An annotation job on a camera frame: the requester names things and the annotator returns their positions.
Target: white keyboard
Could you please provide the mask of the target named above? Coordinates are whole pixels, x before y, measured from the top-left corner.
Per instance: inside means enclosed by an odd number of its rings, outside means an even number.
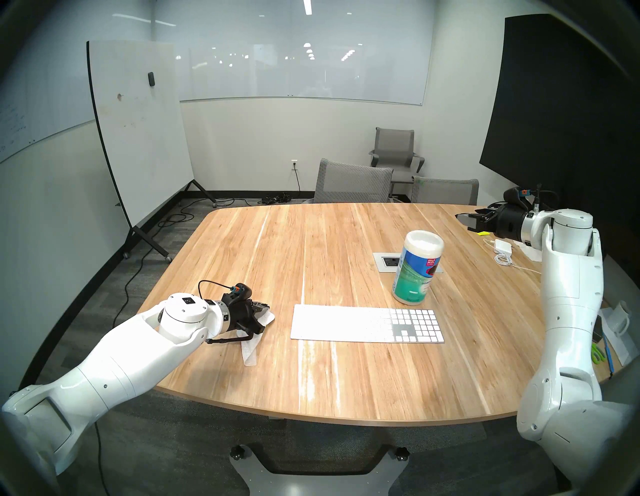
[[[296,305],[291,339],[443,343],[433,310]]]

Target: green scissors handle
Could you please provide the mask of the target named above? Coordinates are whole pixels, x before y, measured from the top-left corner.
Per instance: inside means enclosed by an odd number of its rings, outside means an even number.
[[[600,351],[600,348],[595,343],[591,343],[591,361],[594,364],[599,364],[600,362],[605,361],[604,354]]]

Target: disinfecting wipes container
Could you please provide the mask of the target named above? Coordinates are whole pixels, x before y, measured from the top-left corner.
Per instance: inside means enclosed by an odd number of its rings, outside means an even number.
[[[444,242],[437,234],[407,233],[392,288],[396,300],[407,305],[418,305],[424,300],[443,248]]]

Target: television screen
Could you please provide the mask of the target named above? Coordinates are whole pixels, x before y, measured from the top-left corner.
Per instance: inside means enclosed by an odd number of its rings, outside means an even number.
[[[605,253],[640,285],[639,87],[548,14],[508,17],[480,163],[593,215]]]

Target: gray mesh chair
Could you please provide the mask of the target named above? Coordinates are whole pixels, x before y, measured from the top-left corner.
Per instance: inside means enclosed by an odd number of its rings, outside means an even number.
[[[413,182],[413,176],[420,172],[424,157],[413,153],[413,129],[376,128],[375,148],[369,152],[372,167],[391,167],[394,170],[392,183]],[[418,167],[412,170],[413,158],[420,159]]]
[[[388,202],[392,170],[320,160],[316,193],[311,203]]]
[[[477,205],[479,186],[477,179],[428,179],[415,176],[411,203]]]

